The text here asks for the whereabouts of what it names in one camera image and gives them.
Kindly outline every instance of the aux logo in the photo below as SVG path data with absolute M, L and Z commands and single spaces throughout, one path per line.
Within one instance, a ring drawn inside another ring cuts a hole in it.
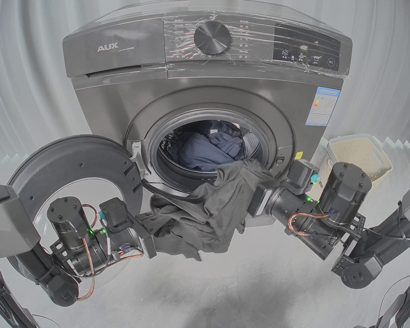
M 114 49 L 114 48 L 118 48 L 117 43 L 110 43 L 109 45 L 104 45 L 104 46 L 99 46 L 97 52 L 99 51 L 104 51 L 104 50 L 110 50 L 110 49 Z

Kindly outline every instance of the play button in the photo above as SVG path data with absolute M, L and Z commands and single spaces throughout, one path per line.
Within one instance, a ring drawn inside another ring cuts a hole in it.
M 333 66 L 335 65 L 335 60 L 334 60 L 333 58 L 329 58 L 329 59 L 328 59 L 328 65 L 329 65 L 330 67 L 333 67 Z

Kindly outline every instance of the control knob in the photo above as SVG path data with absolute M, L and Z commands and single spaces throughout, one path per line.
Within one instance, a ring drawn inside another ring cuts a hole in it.
M 224 24 L 210 20 L 197 27 L 194 42 L 202 52 L 215 55 L 229 46 L 230 33 Z

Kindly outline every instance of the blue connector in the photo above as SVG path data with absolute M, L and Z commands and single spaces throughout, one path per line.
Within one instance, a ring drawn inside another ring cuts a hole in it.
M 315 173 L 310 177 L 310 181 L 315 185 L 317 184 L 317 179 L 319 179 L 319 174 Z

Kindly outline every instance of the yellow warning sticker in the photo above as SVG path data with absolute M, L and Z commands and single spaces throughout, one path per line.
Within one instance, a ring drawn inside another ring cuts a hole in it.
M 295 160 L 296 160 L 296 159 L 301 159 L 301 158 L 302 158 L 302 155 L 303 155 L 303 151 L 298 151 L 298 152 L 296 153 Z

